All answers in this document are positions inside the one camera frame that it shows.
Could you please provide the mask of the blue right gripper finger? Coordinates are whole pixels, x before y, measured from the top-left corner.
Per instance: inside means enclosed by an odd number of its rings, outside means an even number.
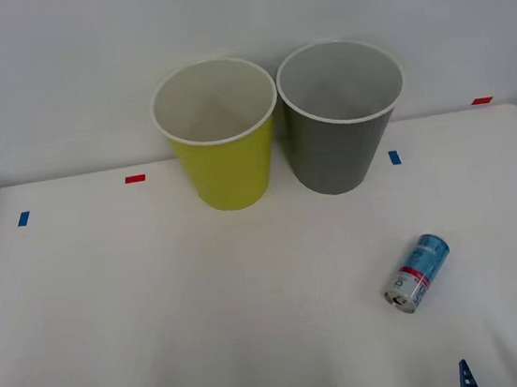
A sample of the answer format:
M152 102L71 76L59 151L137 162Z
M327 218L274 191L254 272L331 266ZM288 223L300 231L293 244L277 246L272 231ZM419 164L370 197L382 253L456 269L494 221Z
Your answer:
M459 362L459 378L461 387L480 387L475 378L473 377L472 371L469 369L467 361L462 359Z

